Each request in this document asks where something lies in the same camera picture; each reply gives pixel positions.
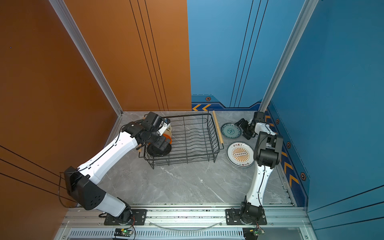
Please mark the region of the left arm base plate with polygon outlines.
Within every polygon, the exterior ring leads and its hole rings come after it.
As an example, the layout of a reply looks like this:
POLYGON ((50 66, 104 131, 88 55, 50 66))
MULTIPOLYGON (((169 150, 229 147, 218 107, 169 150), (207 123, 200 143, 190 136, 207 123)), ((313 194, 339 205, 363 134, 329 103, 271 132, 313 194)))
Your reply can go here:
POLYGON ((105 226, 143 226, 147 218, 147 209, 131 209, 124 211, 119 217, 107 214, 105 226))

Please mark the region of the white plate red dotted pattern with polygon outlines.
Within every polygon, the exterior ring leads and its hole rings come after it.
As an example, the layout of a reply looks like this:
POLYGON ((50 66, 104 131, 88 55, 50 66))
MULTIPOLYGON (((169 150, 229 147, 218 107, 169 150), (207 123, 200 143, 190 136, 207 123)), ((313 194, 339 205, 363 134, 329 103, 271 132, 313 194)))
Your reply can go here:
POLYGON ((227 148, 227 157, 230 163, 238 168, 248 168, 255 162, 254 150, 243 142, 230 144, 227 148))

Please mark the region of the teal patterned plate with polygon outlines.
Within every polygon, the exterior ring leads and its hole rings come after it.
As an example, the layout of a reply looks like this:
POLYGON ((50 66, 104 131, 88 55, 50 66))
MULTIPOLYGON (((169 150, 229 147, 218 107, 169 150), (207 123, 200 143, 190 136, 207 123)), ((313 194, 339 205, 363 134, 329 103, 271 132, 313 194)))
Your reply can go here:
POLYGON ((241 136, 242 130, 233 123, 225 123, 221 127, 221 133, 228 139, 237 139, 241 136))

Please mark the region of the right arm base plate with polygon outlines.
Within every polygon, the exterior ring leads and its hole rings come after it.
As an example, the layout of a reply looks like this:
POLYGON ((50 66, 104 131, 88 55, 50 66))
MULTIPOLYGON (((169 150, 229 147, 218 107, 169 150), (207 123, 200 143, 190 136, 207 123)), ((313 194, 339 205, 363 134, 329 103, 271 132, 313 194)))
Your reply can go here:
POLYGON ((267 225, 267 217, 264 209, 261 210, 261 213, 251 216, 247 213, 241 213, 240 209, 226 209, 226 224, 230 226, 234 225, 250 225, 250 226, 265 226, 267 225))

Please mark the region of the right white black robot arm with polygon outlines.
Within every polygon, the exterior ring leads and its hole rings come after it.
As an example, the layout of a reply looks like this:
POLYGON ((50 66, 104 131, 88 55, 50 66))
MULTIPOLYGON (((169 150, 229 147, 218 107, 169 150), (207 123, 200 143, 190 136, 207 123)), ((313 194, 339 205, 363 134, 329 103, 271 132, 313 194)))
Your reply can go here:
POLYGON ((264 112, 255 112, 250 122, 241 119, 236 123, 246 139, 257 137, 254 148, 256 170, 250 190, 240 207, 240 220, 244 225, 266 225, 263 207, 264 194, 270 175, 282 159, 283 137, 273 132, 265 121, 264 112))

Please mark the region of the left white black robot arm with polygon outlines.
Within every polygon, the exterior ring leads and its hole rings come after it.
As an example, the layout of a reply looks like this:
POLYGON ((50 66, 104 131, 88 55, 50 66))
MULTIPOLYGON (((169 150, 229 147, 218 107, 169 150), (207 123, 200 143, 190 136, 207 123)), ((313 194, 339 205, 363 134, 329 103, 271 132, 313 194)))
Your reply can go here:
POLYGON ((144 119, 123 125, 104 149, 77 168, 69 167, 63 172, 66 190, 85 210, 98 210, 113 217, 119 224, 129 224, 133 218, 131 206, 116 198, 98 184, 122 157, 144 146, 168 152, 171 141, 164 136, 171 120, 150 112, 144 119))

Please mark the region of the black wire dish rack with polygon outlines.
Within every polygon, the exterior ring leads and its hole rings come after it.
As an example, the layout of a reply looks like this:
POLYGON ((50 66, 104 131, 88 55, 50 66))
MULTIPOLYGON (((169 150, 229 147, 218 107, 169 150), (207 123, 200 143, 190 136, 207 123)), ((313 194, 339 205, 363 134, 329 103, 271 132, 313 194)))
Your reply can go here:
POLYGON ((139 157, 154 167, 195 162, 215 162, 224 148, 220 144, 215 121, 211 113, 169 116, 172 126, 172 150, 164 157, 152 157, 147 147, 139 157))

